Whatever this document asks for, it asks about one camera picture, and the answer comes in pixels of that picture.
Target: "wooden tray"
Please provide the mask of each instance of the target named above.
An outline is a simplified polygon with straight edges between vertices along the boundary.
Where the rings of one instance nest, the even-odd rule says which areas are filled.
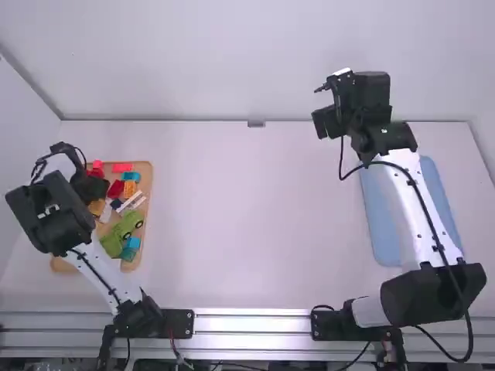
[[[119,162],[104,162],[103,170],[105,173],[105,178],[110,181],[110,184],[114,182],[115,179],[121,178],[121,173],[111,172],[111,166],[115,163]],[[145,196],[146,200],[141,204],[137,210],[139,210],[145,216],[145,225],[138,230],[135,230],[132,233],[132,236],[141,238],[141,247],[139,248],[138,253],[136,254],[133,261],[125,261],[121,260],[121,271],[122,272],[132,272],[134,271],[139,264],[141,263],[142,251],[145,248],[145,231],[146,231],[146,218],[148,217],[148,205],[152,196],[152,181],[153,181],[153,166],[150,162],[147,161],[134,161],[130,162],[133,164],[134,172],[138,172],[141,174],[141,181],[138,183],[138,189],[141,190]],[[88,163],[87,168],[91,169],[93,164]],[[110,228],[120,219],[120,216],[113,211],[110,222],[103,224],[100,222],[96,222],[96,231],[98,237],[104,236]],[[49,265],[52,268],[52,271],[57,273],[78,273],[78,270],[70,263],[67,263],[60,257],[52,257]]]

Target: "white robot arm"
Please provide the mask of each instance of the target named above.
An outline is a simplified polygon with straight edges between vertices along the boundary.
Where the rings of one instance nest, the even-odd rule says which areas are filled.
[[[378,293],[350,299],[339,311],[312,311],[312,337],[321,340],[380,340],[384,333],[416,326],[451,360],[465,362],[473,351],[468,308],[486,284],[480,263],[468,264],[447,234],[426,187],[418,144],[406,122],[392,122],[390,77],[385,72],[328,76],[315,92],[331,90],[334,104],[312,113],[320,139],[351,138],[362,165],[371,172],[398,226],[403,273],[381,284]],[[455,359],[418,325],[466,316],[468,352]]]
[[[74,146],[60,142],[50,150],[36,161],[29,184],[5,199],[33,246],[75,266],[108,303],[114,319],[105,327],[97,369],[106,369],[118,336],[190,339],[193,311],[159,308],[101,246],[87,204],[105,197],[108,181],[87,175]]]

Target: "white wall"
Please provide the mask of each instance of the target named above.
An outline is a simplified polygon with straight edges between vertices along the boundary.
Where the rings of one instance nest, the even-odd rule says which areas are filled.
[[[386,70],[395,115],[490,139],[491,0],[3,0],[0,44],[71,118],[308,118],[342,66]]]
[[[60,120],[0,55],[0,276],[21,233],[5,193],[29,180],[34,161],[48,153]]]

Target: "blue towel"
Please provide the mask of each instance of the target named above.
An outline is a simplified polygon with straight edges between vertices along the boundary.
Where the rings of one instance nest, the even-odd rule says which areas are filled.
[[[453,243],[463,252],[461,239],[457,232],[456,223],[452,218],[449,201],[443,189],[442,180],[435,162],[428,156],[421,156],[419,161],[426,186],[432,195],[440,219],[442,219],[442,223]],[[361,186],[363,187],[364,205],[368,226],[370,227],[374,258],[380,265],[385,267],[400,267],[401,253],[398,231],[382,190],[366,169],[361,169],[359,174]]]

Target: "blue toy block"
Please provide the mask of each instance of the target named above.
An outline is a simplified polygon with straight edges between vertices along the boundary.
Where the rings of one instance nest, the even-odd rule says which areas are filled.
[[[118,257],[125,261],[133,261],[137,253],[137,250],[125,248]]]
[[[129,237],[125,244],[126,249],[139,250],[141,246],[141,239],[139,237]]]
[[[122,201],[120,199],[114,199],[111,203],[110,203],[110,206],[113,210],[116,210],[118,209],[119,207],[121,207],[122,205]]]
[[[136,183],[139,183],[141,180],[141,174],[138,172],[123,172],[121,175],[121,180],[134,180]]]

